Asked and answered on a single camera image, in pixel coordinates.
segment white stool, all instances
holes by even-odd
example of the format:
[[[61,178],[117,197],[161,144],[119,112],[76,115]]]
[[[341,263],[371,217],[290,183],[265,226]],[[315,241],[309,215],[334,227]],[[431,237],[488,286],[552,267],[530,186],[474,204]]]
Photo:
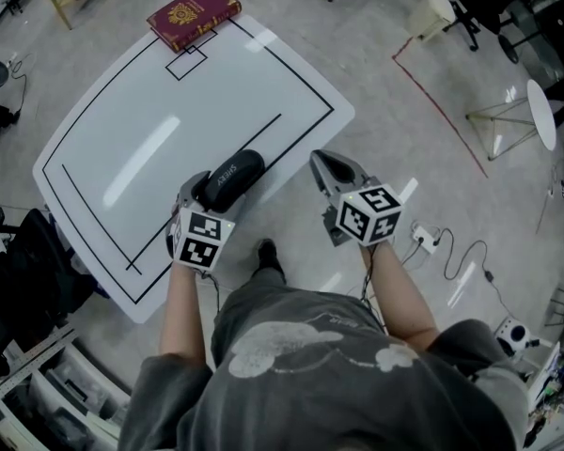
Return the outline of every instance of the white stool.
[[[409,32],[427,41],[455,22],[455,12],[448,0],[422,0],[407,22]]]

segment gray floor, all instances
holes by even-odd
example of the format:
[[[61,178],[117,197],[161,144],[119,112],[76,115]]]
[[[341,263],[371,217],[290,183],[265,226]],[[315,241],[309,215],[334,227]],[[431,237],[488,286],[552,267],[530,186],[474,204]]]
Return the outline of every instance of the gray floor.
[[[29,208],[42,198],[31,175],[41,149],[89,86],[130,45],[148,31],[145,19],[170,0],[87,0],[70,8],[74,29],[67,31],[48,0],[30,0],[23,15],[0,23],[0,58],[28,56],[23,70],[29,85],[19,124],[0,135],[0,204]],[[409,38],[406,20],[419,0],[241,0],[244,12],[271,28],[327,78],[355,107],[355,120],[328,146],[358,160],[381,180],[401,189],[410,178],[419,186],[407,205],[395,241],[404,256],[414,219],[449,226],[457,261],[475,240],[489,245],[486,267],[503,299],[534,332],[542,328],[548,300],[564,273],[564,199],[556,196],[536,234],[552,168],[564,174],[558,143],[547,151],[532,139],[489,163],[477,134],[464,119],[468,110],[522,95],[527,72],[501,53],[496,38],[483,30],[481,49],[471,53],[462,29],[429,43],[412,41],[398,57],[453,122],[395,63],[392,56]],[[16,108],[22,81],[0,90],[0,102]],[[506,141],[518,136],[514,129]],[[238,226],[215,274],[226,288],[246,279],[255,242],[272,237],[290,284],[357,294],[364,275],[357,247],[333,248],[324,234],[325,209],[304,166],[269,202]],[[24,212],[9,212],[10,220]],[[448,241],[430,258],[420,251],[407,264],[439,326],[466,318],[493,328],[507,315],[480,271],[482,246],[465,260],[477,266],[469,279],[443,277]],[[200,286],[205,333],[215,314],[214,291]],[[111,302],[92,297],[74,317],[90,350],[119,377],[133,384],[141,360],[157,349],[163,308],[144,325],[134,325]]]

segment black shoe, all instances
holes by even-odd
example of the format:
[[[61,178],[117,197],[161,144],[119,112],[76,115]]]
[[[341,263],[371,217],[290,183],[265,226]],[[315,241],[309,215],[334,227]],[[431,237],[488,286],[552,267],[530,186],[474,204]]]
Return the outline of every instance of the black shoe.
[[[271,239],[264,239],[259,244],[257,249],[257,255],[259,257],[259,266],[253,275],[259,272],[261,269],[272,268],[276,269],[278,272],[282,274],[282,278],[286,283],[286,276],[284,275],[284,271],[282,271],[282,266],[278,261],[278,253],[275,249],[274,241]]]

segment white box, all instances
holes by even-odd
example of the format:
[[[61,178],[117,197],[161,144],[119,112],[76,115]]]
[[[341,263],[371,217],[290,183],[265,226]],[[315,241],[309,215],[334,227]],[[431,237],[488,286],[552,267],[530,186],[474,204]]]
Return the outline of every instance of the white box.
[[[340,197],[337,227],[368,246],[393,235],[402,211],[401,200],[390,185],[368,187]]]
[[[180,208],[175,226],[174,260],[201,271],[212,271],[235,224],[203,212]]]

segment red line on floor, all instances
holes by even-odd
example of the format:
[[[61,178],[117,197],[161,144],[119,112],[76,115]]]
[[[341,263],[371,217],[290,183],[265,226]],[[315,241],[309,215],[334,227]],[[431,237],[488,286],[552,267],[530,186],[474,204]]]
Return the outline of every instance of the red line on floor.
[[[445,111],[441,108],[441,105],[439,105],[435,99],[432,98],[431,94],[428,93],[426,91],[426,88],[424,88],[415,78],[414,75],[412,75],[405,67],[403,67],[401,65],[401,63],[397,60],[397,58],[399,57],[399,55],[402,54],[402,52],[407,48],[407,46],[410,44],[410,42],[412,41],[412,37],[409,37],[407,39],[407,41],[403,44],[403,46],[399,49],[399,51],[394,54],[392,56],[393,61],[399,65],[399,67],[405,72],[405,74],[412,80],[412,82],[414,82],[414,84],[422,91],[422,93],[424,95],[426,95],[426,97],[428,97],[429,101],[431,101],[432,105],[434,105],[434,107],[436,108],[436,110],[439,111],[439,113],[441,114],[441,116],[443,116],[443,118],[447,121],[447,123],[449,124],[449,127],[451,127],[451,129],[453,129],[453,131],[458,135],[458,137],[460,137],[460,140],[462,141],[462,143],[464,144],[464,146],[468,149],[468,152],[470,152],[470,155],[472,156],[472,158],[474,159],[474,162],[477,163],[478,168],[480,169],[480,172],[483,173],[483,175],[488,179],[489,176],[487,175],[487,173],[485,172],[485,169],[482,167],[482,164],[480,163],[480,161],[477,159],[477,156],[474,154],[474,152],[472,151],[472,149],[470,148],[470,146],[468,146],[468,144],[466,144],[466,141],[463,140],[463,137],[460,135],[460,132],[458,131],[458,128],[453,125],[453,122],[451,120],[449,120],[449,117],[447,116],[447,114],[445,113]]]

